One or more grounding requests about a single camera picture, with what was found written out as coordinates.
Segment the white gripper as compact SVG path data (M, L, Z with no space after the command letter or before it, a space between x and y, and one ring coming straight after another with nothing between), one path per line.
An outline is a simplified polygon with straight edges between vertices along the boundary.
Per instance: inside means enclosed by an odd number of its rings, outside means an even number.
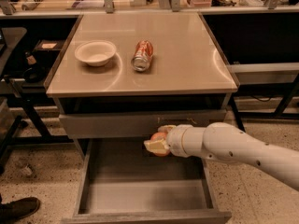
M168 133L166 142L147 140L144 142L147 151L155 155L168 155L169 149L174 156L188 158L194 148L193 126L191 125L164 125L158 128L159 133Z

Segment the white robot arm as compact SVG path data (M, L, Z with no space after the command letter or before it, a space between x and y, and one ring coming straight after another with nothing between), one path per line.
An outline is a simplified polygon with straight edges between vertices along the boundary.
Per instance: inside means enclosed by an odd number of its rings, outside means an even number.
M251 165L299 190L299 152L260 141L233 125L215 122L207 127L165 125L144 142L147 151L165 156Z

